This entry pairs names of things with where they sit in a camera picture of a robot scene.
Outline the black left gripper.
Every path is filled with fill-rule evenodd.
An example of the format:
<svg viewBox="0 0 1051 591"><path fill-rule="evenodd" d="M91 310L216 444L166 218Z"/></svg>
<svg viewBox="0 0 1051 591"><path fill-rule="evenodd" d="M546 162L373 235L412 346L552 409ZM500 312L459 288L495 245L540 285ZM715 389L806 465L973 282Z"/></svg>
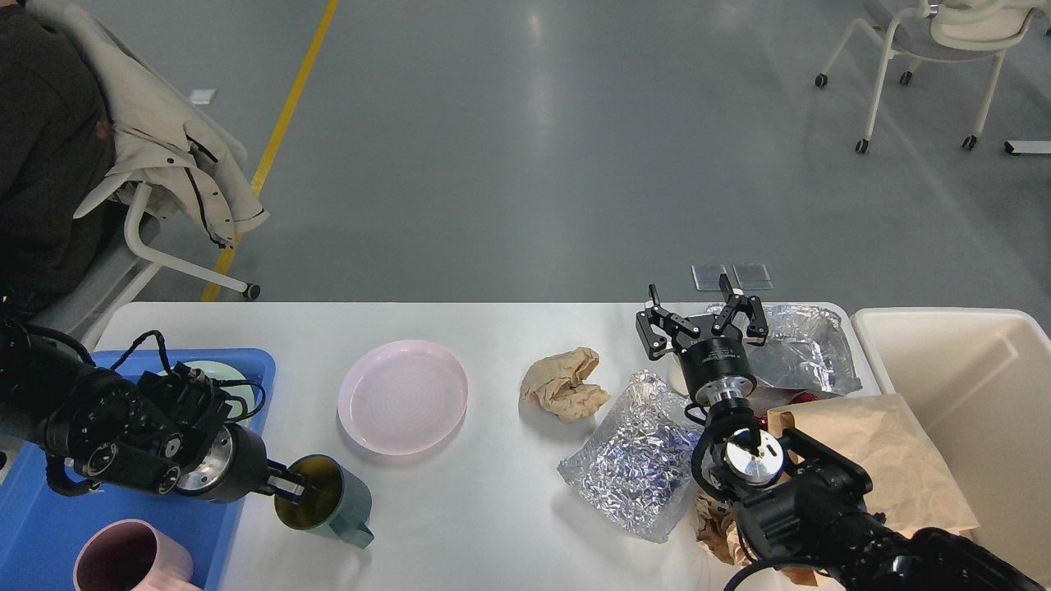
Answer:
<svg viewBox="0 0 1051 591"><path fill-rule="evenodd" d="M177 493L207 502L236 502L251 493L300 502L303 475L268 460L263 439L240 425L222 426L199 466L177 480Z"/></svg>

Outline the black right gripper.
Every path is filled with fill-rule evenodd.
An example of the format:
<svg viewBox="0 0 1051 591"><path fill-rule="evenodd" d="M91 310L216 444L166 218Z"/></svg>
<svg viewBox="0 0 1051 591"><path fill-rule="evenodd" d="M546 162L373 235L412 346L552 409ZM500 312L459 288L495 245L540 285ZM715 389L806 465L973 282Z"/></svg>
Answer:
<svg viewBox="0 0 1051 591"><path fill-rule="evenodd" d="M769 325L758 295L746 295L733 285L727 273L719 276L725 303L714 315L712 332L701 332L691 319L665 308L655 284L647 285L650 299L636 314L636 332L650 360L676 353L686 382L686 393L699 405L714 405L728 399L747 399L757 379L746 354L746 344L764 346ZM747 318L746 333L729 330L733 319Z"/></svg>

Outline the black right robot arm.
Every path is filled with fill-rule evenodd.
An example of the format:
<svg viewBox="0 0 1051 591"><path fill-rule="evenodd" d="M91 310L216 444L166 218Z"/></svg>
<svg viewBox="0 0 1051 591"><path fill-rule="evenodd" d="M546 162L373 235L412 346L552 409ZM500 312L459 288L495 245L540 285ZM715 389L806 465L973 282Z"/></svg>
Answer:
<svg viewBox="0 0 1051 591"><path fill-rule="evenodd" d="M691 473L714 500L731 505L754 561L726 588L765 569L829 575L846 590L1039 590L1040 584L986 547L939 528L904 536L864 502L872 480L856 461L796 428L772 435L750 404L757 389L746 346L769 325L762 300L719 277L716 314L683 317L655 285L636 314L652 360L672 353L686 380L686 417L702 426Z"/></svg>

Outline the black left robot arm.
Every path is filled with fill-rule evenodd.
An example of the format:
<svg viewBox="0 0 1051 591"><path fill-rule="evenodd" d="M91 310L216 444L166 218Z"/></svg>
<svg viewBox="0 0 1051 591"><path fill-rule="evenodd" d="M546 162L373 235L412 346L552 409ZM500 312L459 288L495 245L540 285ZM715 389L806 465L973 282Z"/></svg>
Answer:
<svg viewBox="0 0 1051 591"><path fill-rule="evenodd" d="M257 493L298 504L310 488L308 476L268 458L263 439L244 426L263 408L263 386L170 362L160 332L163 373L138 382L50 328L3 317L1 337L2 434L42 450L57 494L109 483L207 502Z"/></svg>

